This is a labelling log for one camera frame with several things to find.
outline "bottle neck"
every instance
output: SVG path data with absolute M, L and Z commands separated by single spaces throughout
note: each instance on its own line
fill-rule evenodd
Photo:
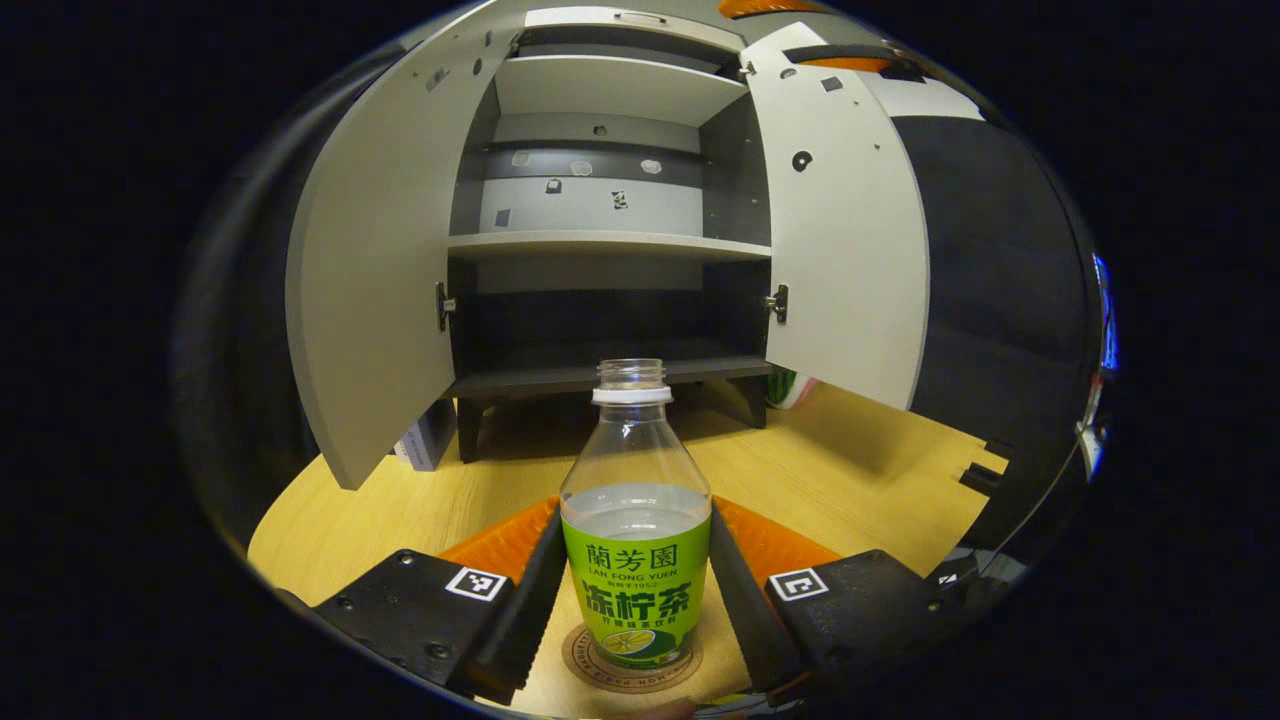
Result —
M 667 405 L 653 402 L 645 405 L 600 405 L 602 423 L 653 423 L 667 419 Z

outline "white panel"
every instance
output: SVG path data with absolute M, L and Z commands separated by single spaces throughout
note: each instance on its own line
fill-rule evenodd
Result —
M 604 135 L 596 135 L 596 127 Z M 649 147 L 667 147 L 685 152 L 700 152 L 698 128 L 628 118 L 626 115 L 594 115 L 584 113 L 531 113 L 502 115 L 494 131 L 494 142 L 521 140 L 589 140 L 596 142 L 626 142 Z
M 663 35 L 687 37 L 707 45 L 714 45 L 722 50 L 728 50 L 730 53 L 739 53 L 742 47 L 745 47 L 741 36 L 737 33 L 694 20 L 662 14 L 658 9 L 654 12 L 640 12 L 622 8 L 580 5 L 576 8 L 547 8 L 530 10 L 529 14 L 525 15 L 525 27 L 545 27 L 558 24 L 641 28 Z
M 517 231 L 458 234 L 449 238 L 449 255 L 467 259 L 557 255 L 649 255 L 700 260 L 759 260 L 769 256 L 762 245 L 652 232 Z
M 969 118 L 982 120 L 973 100 L 936 79 L 924 83 L 901 79 L 888 79 L 879 73 L 858 72 L 863 85 L 879 100 L 881 108 L 891 118 L 906 115 L 937 115 L 948 118 Z
M 612 178 L 499 178 L 484 182 L 480 232 L 503 231 L 631 231 L 703 234 L 703 191 L 696 187 Z M 616 208 L 614 192 L 626 208 Z M 509 210 L 507 225 L 498 213 Z
M 859 73 L 792 65 L 781 51 L 820 42 L 796 23 L 741 55 L 756 69 L 748 82 L 769 177 L 773 281 L 790 287 L 767 359 L 906 409 L 928 310 L 923 205 L 893 123 Z M 783 79 L 783 69 L 796 74 Z M 832 76 L 844 87 L 827 92 Z M 804 172 L 792 167 L 800 151 L 813 155 Z
M 481 295 L 543 290 L 701 290 L 696 258 L 646 255 L 535 255 L 476 264 Z
M 360 487 L 453 382 L 434 283 L 445 279 L 471 117 L 527 9 L 516 5 L 476 9 L 384 73 L 334 129 L 300 199 L 285 274 L 289 354 L 344 488 Z M 489 31 L 497 41 L 485 46 Z M 448 74 L 429 92 L 440 68 Z
M 746 86 L 675 65 L 598 55 L 515 58 L 498 70 L 503 114 L 605 113 L 700 127 Z

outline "wooden table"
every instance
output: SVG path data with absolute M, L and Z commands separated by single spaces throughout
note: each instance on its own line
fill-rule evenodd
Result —
M 557 493 L 591 428 L 579 398 L 517 406 L 488 424 L 486 460 L 463 465 L 457 442 L 435 473 L 387 457 L 358 491 L 338 487 L 317 457 L 268 510 L 250 561 L 275 587 L 315 606 L 399 548 L 435 553 Z M 955 547 L 986 497 L 959 483 L 970 462 L 1002 473 L 983 441 L 831 386 L 799 407 L 768 411 L 768 427 L 739 418 L 745 402 L 718 383 L 671 406 L 671 424 L 713 492 L 854 555 L 882 548 L 919 573 Z M 714 573 L 699 637 L 703 664 L 677 688 L 617 694 L 576 678 L 561 659 L 581 611 L 566 580 L 527 685 L 512 708 L 602 717 L 690 697 L 704 702 L 750 685 Z

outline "cabinet door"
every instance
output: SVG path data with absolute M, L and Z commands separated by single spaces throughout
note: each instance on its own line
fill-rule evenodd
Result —
M 417 45 L 334 129 L 303 188 L 285 273 L 289 354 L 316 442 L 358 488 L 454 379 L 436 327 L 471 118 L 525 8 L 486 4 Z
M 826 45 L 803 23 L 741 54 L 769 178 L 773 286 L 765 357 L 892 407 L 915 389 L 929 306 L 915 174 L 892 120 L 855 70 L 791 64 Z

